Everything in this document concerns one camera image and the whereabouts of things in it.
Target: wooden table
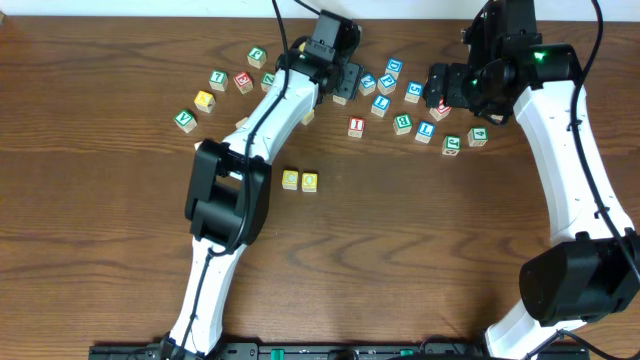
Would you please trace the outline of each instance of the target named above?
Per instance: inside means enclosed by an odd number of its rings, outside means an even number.
[[[285,21],[289,43],[314,21]],[[265,342],[418,342],[473,338],[518,300],[518,272],[549,247],[546,203],[514,122],[443,157],[445,134],[485,124],[454,110],[429,145],[396,136],[392,116],[428,120],[403,101],[436,61],[466,59],[468,21],[362,21],[354,60],[376,77],[405,61],[389,114],[373,95],[328,101],[273,165],[269,217],[240,261],[229,334]],[[626,212],[640,223],[638,24],[607,24],[587,83],[593,130]],[[542,23],[585,61],[592,23]],[[248,50],[267,49],[263,70]],[[3,359],[86,359],[95,343],[145,343],[180,310],[191,264],[184,203],[193,144],[221,140],[262,99],[233,84],[184,134],[217,68],[256,81],[282,52],[275,20],[18,18],[0,27],[0,333]],[[347,137],[349,116],[369,120]],[[282,190],[284,168],[314,170],[319,192]],[[580,331],[619,356],[640,339],[638,300]]]

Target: cube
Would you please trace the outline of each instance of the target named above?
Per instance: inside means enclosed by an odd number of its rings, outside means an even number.
[[[442,154],[456,156],[460,152],[460,138],[458,136],[445,136],[442,143]]]
[[[176,122],[176,124],[178,124],[180,129],[182,129],[186,133],[189,133],[197,125],[196,118],[193,117],[193,115],[187,110],[182,110],[180,114],[176,115],[176,117],[173,118],[173,120]]]
[[[269,91],[275,80],[276,80],[275,75],[271,73],[264,73],[264,75],[262,76],[262,81],[260,82],[262,91]]]
[[[311,110],[307,113],[307,115],[305,115],[302,118],[302,121],[300,121],[302,123],[302,125],[307,126],[311,120],[313,120],[313,118],[315,117],[315,110]]]
[[[211,77],[209,78],[209,85],[212,90],[227,91],[227,85],[229,84],[229,78],[224,71],[213,70]]]
[[[469,146],[484,146],[489,140],[489,134],[486,127],[474,127],[469,130],[467,134],[467,140],[469,140]]]
[[[380,79],[378,79],[378,90],[382,93],[382,95],[387,95],[396,89],[396,78],[391,74],[383,75]]]
[[[264,49],[254,46],[251,51],[249,51],[249,54],[247,54],[247,60],[249,60],[249,65],[260,69],[262,65],[267,62],[267,52]]]
[[[285,190],[298,190],[298,172],[285,170],[282,174],[282,188]]]
[[[318,191],[318,174],[311,174],[311,173],[302,174],[302,191],[304,192]]]
[[[340,105],[347,105],[347,99],[337,95],[333,95],[333,101],[337,102]]]
[[[371,112],[384,117],[389,110],[389,105],[391,105],[391,100],[388,97],[384,97],[382,95],[376,96],[375,100],[373,100],[373,105],[371,105]]]
[[[360,86],[358,89],[362,95],[367,96],[376,89],[376,78],[371,74],[367,74],[360,79]]]
[[[349,131],[347,135],[351,137],[362,138],[364,133],[364,119],[351,118],[349,119]]]
[[[433,137],[433,134],[436,132],[436,127],[430,122],[423,121],[420,123],[418,127],[418,132],[416,133],[416,140],[428,144]]]
[[[249,118],[245,117],[244,119],[238,121],[236,123],[236,129],[240,129],[242,127],[242,125],[244,125],[247,122],[247,120],[249,120]]]
[[[198,110],[210,113],[211,110],[213,110],[213,105],[216,104],[216,99],[213,98],[212,94],[206,91],[200,91],[193,102],[196,104]]]
[[[251,80],[249,73],[246,71],[234,76],[233,82],[236,83],[236,86],[243,95],[253,90],[253,80]]]
[[[393,77],[397,80],[398,76],[400,76],[400,70],[402,70],[402,65],[404,65],[402,61],[391,58],[387,63],[387,69],[384,71],[384,73],[393,75]]]
[[[449,115],[449,112],[451,112],[451,108],[448,106],[444,106],[443,99],[440,99],[440,105],[438,105],[437,108],[432,108],[431,110],[429,110],[429,113],[431,114],[431,116],[433,116],[434,119],[436,119],[436,121],[440,121],[446,118],[447,115]]]
[[[404,101],[412,103],[418,103],[420,96],[422,96],[423,86],[415,81],[410,81],[407,87],[407,94],[404,96]]]
[[[413,123],[411,122],[411,116],[409,116],[409,114],[398,115],[393,120],[393,130],[396,131],[396,135],[402,135],[411,132],[412,126]]]

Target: wood grain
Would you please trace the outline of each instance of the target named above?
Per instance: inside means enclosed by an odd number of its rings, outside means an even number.
[[[291,43],[314,22],[287,20]],[[429,118],[404,102],[436,61],[464,61],[466,21],[362,21],[354,60],[374,76],[405,61],[391,109],[373,95],[331,101],[293,132],[274,163],[270,213],[241,259],[225,331],[265,342],[416,342],[473,338],[517,301],[518,272],[548,248],[546,203],[517,124],[483,148],[440,155],[444,135],[482,124],[456,110],[431,144],[396,136],[391,117]],[[640,221],[640,24],[607,24],[587,83],[594,133],[626,212]],[[542,23],[546,42],[581,59],[590,23]],[[254,45],[264,69],[281,53],[273,20],[18,18],[0,27],[0,333],[2,359],[86,359],[97,342],[162,336],[180,309],[191,262],[183,206],[193,143],[220,140],[263,97],[230,84],[184,134],[213,68],[233,75]],[[350,116],[369,120],[347,137]],[[315,170],[319,192],[280,188],[285,167]],[[635,352],[640,307],[580,332]]]

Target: white wall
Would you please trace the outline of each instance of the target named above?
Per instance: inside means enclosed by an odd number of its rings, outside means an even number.
[[[306,0],[357,19],[471,19],[486,0]],[[590,0],[536,0],[538,20],[595,20]],[[278,0],[284,17],[313,17]],[[640,21],[640,0],[601,0],[606,21]],[[0,0],[7,15],[273,17],[269,0]]]

